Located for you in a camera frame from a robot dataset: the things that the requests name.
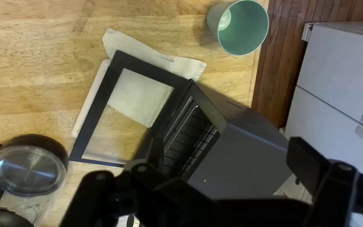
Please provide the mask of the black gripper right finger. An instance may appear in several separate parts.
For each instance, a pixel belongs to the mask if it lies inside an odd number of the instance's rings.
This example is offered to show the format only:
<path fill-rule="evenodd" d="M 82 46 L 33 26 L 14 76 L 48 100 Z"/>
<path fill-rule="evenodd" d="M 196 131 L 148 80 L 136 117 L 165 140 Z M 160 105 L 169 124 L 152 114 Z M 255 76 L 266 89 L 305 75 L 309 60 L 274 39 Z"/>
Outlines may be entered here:
<path fill-rule="evenodd" d="M 286 163 L 313 196 L 303 227 L 349 227 L 353 213 L 363 215 L 363 172 L 327 158 L 303 137 L 289 140 Z"/>

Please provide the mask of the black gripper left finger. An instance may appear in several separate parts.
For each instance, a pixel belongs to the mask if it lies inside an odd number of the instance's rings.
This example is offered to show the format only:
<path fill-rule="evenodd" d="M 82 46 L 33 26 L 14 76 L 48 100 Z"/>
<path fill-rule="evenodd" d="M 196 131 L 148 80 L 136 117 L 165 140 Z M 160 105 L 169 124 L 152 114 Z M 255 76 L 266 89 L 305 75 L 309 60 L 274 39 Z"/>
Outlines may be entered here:
<path fill-rule="evenodd" d="M 183 180 L 136 163 L 118 176 L 86 174 L 60 227 L 116 227 L 124 215 L 144 227 L 215 227 L 216 204 Z"/>

